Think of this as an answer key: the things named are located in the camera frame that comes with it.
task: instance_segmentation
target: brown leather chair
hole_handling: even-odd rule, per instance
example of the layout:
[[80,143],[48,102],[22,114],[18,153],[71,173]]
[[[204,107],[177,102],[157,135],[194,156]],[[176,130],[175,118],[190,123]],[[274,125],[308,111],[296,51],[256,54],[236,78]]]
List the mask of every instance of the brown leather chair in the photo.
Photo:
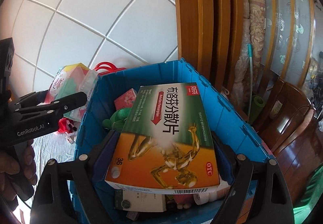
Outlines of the brown leather chair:
[[[269,114],[279,101],[282,106],[275,118]],[[252,126],[264,140],[274,156],[291,144],[297,137],[306,133],[313,124],[314,108],[303,92],[288,82],[279,79],[269,95],[268,101]]]

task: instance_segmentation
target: blue bin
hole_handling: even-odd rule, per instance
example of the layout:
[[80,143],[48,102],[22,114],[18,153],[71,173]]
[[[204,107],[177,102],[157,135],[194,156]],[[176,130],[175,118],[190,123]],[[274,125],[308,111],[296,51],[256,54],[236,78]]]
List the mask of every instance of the blue bin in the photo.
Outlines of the blue bin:
[[[238,115],[233,106],[212,87],[208,80],[182,58],[101,76],[79,129],[75,159],[81,154],[89,153],[94,145],[104,139],[107,132],[102,128],[101,123],[116,111],[114,100],[117,97],[131,88],[139,91],[140,86],[176,82],[197,83],[210,129],[215,131],[224,144],[230,145],[236,154],[245,154],[250,160],[258,162],[272,158],[262,147],[261,139],[257,133]],[[248,196],[252,195],[255,185],[256,183],[253,181]],[[212,219],[222,203],[222,201],[215,201],[182,210],[176,214],[167,214],[162,218],[133,222],[126,218],[126,211],[114,209],[113,188],[101,181],[95,186],[95,189],[116,224],[130,222],[138,224],[200,224]],[[70,185],[70,192],[79,222],[87,224],[73,182]]]

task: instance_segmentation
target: barcode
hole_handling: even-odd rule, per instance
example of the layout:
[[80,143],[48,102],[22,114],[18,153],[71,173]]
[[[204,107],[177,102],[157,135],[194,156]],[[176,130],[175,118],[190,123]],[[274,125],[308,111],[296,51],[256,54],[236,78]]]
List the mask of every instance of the barcode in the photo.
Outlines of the barcode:
[[195,194],[206,192],[207,188],[197,188],[197,189],[184,189],[184,190],[175,190],[176,194]]

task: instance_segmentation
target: red basket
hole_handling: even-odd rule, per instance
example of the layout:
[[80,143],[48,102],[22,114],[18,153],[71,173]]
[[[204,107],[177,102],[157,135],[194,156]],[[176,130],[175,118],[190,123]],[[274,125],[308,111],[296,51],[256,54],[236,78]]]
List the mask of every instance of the red basket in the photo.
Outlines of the red basket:
[[104,75],[104,74],[110,74],[110,73],[115,73],[117,71],[122,71],[125,70],[126,68],[117,68],[114,64],[108,62],[108,61],[103,61],[99,64],[97,64],[94,67],[94,70],[99,71],[101,69],[106,70],[105,72],[99,73],[99,75]]

